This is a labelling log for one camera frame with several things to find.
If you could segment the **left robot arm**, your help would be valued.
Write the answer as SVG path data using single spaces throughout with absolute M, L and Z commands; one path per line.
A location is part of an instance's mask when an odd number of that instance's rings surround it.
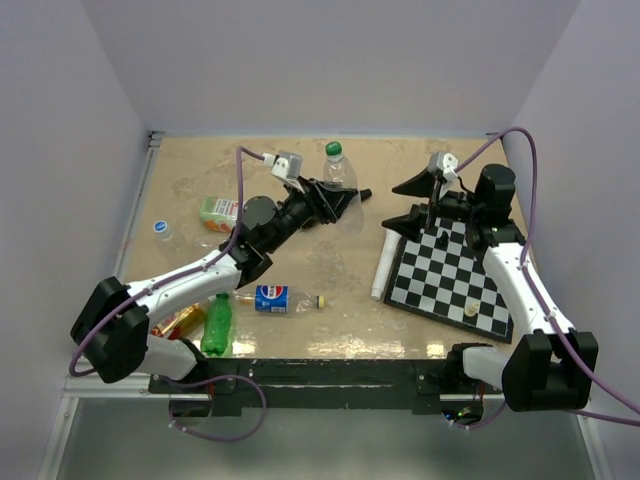
M 218 293 L 255 282 L 274 253 L 309 223 L 336 223 L 360 193 L 315 179 L 289 187 L 284 201 L 254 196 L 245 202 L 231 237 L 204 257 L 151 279 L 101 281 L 70 335 L 91 372 L 105 383 L 132 373 L 167 377 L 185 392 L 207 380 L 205 359 L 188 340 L 152 334 L 161 321 Z

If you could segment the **clear plastic bottle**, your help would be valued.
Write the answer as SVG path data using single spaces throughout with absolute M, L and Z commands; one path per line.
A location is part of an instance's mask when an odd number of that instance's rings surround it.
M 342 197 L 337 228 L 343 235 L 358 235 L 363 229 L 364 213 L 354 167 L 340 142 L 328 143 L 325 155 L 323 180 L 331 192 Z

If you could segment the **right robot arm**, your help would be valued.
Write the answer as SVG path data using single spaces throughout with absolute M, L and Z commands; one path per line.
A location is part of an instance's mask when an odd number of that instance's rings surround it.
M 585 407 L 598 343 L 592 333 L 577 331 L 555 306 L 531 265 L 525 237 L 510 217 L 515 173 L 489 164 L 472 192 L 446 190 L 452 177 L 427 167 L 393 187 L 393 193 L 421 201 L 408 214 L 382 224 L 416 241 L 436 220 L 463 222 L 468 246 L 496 284 L 522 336 L 510 355 L 481 344 L 455 346 L 457 361 L 445 369 L 448 386 L 466 393 L 482 381 L 502 391 L 515 412 Z

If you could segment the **green bottle cap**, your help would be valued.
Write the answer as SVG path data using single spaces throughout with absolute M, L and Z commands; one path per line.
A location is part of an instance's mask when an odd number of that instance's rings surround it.
M 343 148 L 340 142 L 333 141 L 325 145 L 325 153 L 329 157 L 336 157 L 341 155 Z

